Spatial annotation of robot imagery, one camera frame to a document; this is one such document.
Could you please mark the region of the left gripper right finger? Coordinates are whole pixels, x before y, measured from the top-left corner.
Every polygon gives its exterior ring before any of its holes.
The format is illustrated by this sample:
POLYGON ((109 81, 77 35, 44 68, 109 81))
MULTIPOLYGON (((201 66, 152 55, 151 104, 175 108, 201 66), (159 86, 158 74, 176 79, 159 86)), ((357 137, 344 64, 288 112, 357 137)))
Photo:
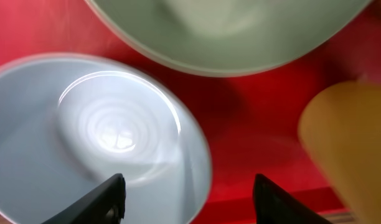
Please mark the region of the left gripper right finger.
POLYGON ((255 176, 253 204, 257 224, 331 224, 263 174, 255 176))

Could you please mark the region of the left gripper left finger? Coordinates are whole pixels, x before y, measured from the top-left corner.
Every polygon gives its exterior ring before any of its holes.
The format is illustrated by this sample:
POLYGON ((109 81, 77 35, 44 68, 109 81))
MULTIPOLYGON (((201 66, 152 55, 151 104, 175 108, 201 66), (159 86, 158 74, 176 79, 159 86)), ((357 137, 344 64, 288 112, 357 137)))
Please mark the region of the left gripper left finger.
POLYGON ((120 224, 125 217, 125 200, 125 179, 115 174, 42 224, 120 224))

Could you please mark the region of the small light blue bowl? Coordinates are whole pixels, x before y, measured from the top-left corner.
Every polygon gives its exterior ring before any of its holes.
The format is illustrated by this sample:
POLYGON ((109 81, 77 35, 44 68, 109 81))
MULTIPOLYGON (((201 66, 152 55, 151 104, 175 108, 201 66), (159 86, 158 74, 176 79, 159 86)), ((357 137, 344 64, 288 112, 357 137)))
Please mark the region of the small light blue bowl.
POLYGON ((190 223, 212 185, 192 113, 147 73, 106 58, 40 54, 0 66, 0 214, 42 223, 112 175, 125 223, 190 223))

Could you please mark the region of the yellow plastic cup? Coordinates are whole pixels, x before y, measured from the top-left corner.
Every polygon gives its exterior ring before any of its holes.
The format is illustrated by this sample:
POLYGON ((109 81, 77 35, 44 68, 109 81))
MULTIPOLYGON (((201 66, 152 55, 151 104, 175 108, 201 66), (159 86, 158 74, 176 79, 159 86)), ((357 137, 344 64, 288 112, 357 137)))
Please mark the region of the yellow plastic cup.
POLYGON ((359 223, 381 223, 381 85, 321 91, 302 112, 298 136, 359 223))

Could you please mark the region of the green bowl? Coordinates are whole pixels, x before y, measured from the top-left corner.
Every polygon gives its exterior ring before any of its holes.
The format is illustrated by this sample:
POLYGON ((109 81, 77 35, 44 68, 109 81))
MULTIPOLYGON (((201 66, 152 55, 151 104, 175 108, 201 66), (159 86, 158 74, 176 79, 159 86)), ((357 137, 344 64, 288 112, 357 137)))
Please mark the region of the green bowl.
POLYGON ((137 52, 180 72, 239 77, 296 60, 353 20, 369 0, 88 0, 137 52))

